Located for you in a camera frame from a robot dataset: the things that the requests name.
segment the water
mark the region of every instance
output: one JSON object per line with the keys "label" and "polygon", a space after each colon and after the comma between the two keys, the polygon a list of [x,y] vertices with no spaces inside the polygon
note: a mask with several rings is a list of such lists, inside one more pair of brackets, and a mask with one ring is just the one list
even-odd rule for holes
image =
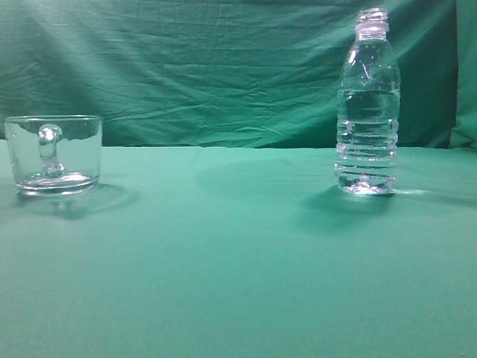
{"label": "water", "polygon": [[349,192],[385,194],[396,180],[399,90],[338,93],[335,174]]}

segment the bottle base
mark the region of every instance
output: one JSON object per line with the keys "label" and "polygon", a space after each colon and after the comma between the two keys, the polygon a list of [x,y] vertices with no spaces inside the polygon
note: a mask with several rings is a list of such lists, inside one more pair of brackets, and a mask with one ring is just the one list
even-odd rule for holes
{"label": "bottle base", "polygon": [[381,175],[339,175],[338,186],[359,195],[386,195],[394,190],[395,177]]}

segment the glass mug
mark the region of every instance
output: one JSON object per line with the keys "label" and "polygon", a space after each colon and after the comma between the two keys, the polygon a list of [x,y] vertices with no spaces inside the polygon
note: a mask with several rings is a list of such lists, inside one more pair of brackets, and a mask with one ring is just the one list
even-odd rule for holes
{"label": "glass mug", "polygon": [[66,195],[93,188],[101,170],[98,116],[4,119],[13,178],[26,195]]}

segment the plastic water bottle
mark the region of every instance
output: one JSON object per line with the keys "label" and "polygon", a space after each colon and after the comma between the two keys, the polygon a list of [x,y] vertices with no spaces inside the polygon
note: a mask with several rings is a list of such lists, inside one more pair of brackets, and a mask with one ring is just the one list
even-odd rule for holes
{"label": "plastic water bottle", "polygon": [[386,10],[359,13],[338,91],[335,174],[349,192],[386,194],[396,180],[400,76]]}

